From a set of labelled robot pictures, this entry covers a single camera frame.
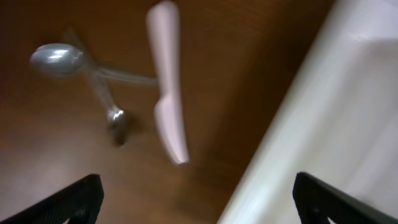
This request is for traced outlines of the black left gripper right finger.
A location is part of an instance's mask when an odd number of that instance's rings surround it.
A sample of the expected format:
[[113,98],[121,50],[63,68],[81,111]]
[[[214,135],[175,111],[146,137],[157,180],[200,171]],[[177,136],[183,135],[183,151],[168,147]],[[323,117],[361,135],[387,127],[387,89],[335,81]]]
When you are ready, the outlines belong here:
[[302,224],[397,224],[395,218],[306,172],[297,173],[292,195]]

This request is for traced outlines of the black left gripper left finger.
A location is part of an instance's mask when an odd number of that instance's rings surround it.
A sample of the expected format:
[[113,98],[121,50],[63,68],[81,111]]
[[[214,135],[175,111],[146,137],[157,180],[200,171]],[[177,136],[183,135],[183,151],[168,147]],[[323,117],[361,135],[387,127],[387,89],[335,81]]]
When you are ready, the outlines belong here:
[[95,224],[104,199],[100,175],[90,174],[1,224]]

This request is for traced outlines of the small dark steel spoon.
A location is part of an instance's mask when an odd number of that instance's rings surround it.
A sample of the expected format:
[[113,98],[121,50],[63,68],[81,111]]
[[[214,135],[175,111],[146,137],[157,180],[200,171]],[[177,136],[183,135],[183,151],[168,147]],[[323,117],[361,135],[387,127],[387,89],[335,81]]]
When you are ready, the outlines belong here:
[[108,85],[108,79],[100,70],[78,34],[72,28],[67,28],[63,33],[63,38],[68,44],[72,44],[83,52],[85,77],[106,112],[108,134],[113,144],[122,146],[127,141],[131,130],[131,115],[122,110],[115,102]]

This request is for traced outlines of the small steel teaspoon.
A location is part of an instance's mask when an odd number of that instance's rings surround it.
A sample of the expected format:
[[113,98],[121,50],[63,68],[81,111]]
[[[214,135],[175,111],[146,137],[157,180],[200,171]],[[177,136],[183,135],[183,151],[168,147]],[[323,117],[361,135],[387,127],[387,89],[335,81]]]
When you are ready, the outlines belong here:
[[110,80],[157,85],[156,78],[100,66],[88,52],[70,44],[42,45],[30,56],[30,63],[46,73],[61,77],[70,76],[80,70],[88,70]]

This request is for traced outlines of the pink plastic knife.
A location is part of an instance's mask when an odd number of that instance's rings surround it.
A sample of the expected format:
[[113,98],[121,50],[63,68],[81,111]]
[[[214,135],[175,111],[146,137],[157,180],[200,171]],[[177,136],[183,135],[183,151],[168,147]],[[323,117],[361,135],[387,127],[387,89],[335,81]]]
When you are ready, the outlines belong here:
[[154,108],[160,140],[175,165],[189,161],[180,89],[180,14],[173,1],[161,1],[146,17],[150,49],[159,85]]

